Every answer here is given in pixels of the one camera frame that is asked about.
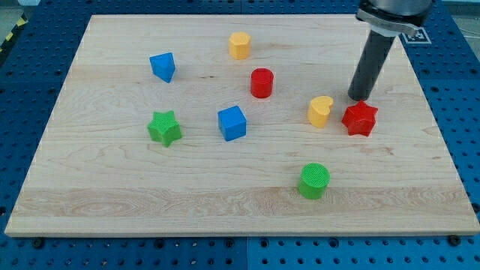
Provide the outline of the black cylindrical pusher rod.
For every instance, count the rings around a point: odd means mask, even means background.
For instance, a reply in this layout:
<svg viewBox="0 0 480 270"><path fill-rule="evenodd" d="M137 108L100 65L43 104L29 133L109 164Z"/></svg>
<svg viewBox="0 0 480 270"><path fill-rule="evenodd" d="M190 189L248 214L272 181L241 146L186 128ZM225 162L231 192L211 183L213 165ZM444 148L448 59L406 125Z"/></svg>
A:
<svg viewBox="0 0 480 270"><path fill-rule="evenodd" d="M352 100L366 101L370 97L394 40L370 30L348 89Z"/></svg>

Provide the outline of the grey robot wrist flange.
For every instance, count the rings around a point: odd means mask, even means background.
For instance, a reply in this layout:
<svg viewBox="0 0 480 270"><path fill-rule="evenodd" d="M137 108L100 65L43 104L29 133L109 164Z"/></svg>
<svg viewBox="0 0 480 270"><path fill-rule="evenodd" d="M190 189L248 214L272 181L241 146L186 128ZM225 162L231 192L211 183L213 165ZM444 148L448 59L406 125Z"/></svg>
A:
<svg viewBox="0 0 480 270"><path fill-rule="evenodd" d="M385 37L416 35L433 6L432 0L361 0L357 20Z"/></svg>

